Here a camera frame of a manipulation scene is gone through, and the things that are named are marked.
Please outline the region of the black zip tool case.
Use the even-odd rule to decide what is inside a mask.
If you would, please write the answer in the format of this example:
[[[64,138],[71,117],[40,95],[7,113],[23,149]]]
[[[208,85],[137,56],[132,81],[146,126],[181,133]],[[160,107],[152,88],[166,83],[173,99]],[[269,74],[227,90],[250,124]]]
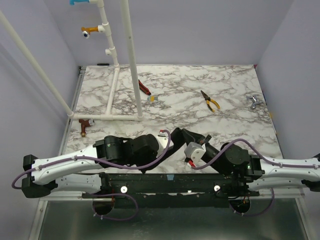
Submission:
[[[164,162],[166,159],[170,158],[172,155],[174,155],[183,145],[189,145],[190,143],[196,143],[202,146],[203,144],[206,144],[211,139],[211,136],[209,135],[208,138],[205,138],[203,135],[195,132],[191,132],[189,130],[186,130],[185,128],[181,129],[179,127],[175,128],[173,132],[170,134],[170,147],[165,152],[163,157],[160,158],[159,161],[152,164],[149,167],[143,168],[140,171],[145,174],[146,171],[150,171],[154,168],[156,168],[158,165],[160,165],[162,162]]]

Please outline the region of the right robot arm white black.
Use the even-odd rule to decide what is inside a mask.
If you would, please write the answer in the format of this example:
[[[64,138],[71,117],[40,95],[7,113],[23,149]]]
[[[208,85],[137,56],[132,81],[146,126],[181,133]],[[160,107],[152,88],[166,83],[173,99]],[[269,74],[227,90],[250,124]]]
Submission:
[[[238,138],[224,144],[220,150],[207,143],[204,153],[196,159],[205,163],[196,167],[197,170],[211,167],[219,174],[235,177],[230,191],[236,196],[248,189],[294,187],[320,191],[319,155],[307,159],[267,157],[247,140]]]

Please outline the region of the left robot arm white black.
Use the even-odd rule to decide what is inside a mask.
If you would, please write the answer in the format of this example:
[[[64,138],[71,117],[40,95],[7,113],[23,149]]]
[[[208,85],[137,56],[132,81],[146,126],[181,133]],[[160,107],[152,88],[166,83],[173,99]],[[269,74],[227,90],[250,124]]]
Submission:
[[[117,168],[145,173],[157,167],[181,148],[178,138],[161,132],[136,138],[108,135],[81,150],[52,158],[32,154],[23,158],[25,178],[21,190],[29,199],[50,195],[53,191],[82,191],[104,198],[111,185],[101,180],[80,181],[80,173],[88,170]]]

